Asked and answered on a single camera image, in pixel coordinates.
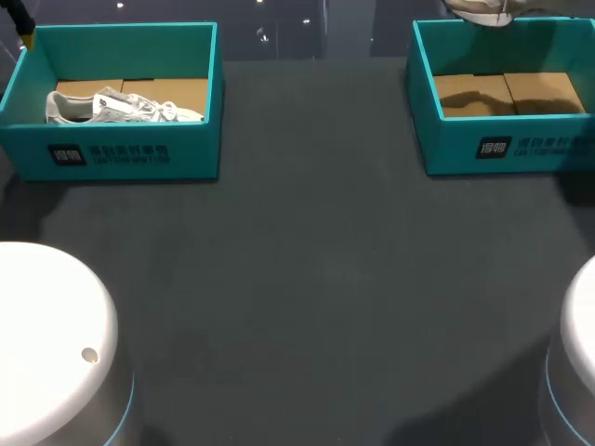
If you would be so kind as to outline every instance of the shoe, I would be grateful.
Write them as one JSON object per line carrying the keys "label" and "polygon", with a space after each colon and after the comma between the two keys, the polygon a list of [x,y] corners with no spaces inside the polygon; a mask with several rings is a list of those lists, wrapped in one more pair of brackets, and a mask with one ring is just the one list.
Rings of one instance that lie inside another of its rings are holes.
{"label": "shoe", "polygon": [[176,107],[173,102],[159,104],[139,95],[127,95],[106,86],[91,98],[64,96],[58,91],[47,95],[46,121],[72,123],[162,123],[204,121],[202,114]]}
{"label": "shoe", "polygon": [[576,0],[444,0],[461,19],[482,26],[503,27],[522,14],[546,9],[563,14],[565,3]]}

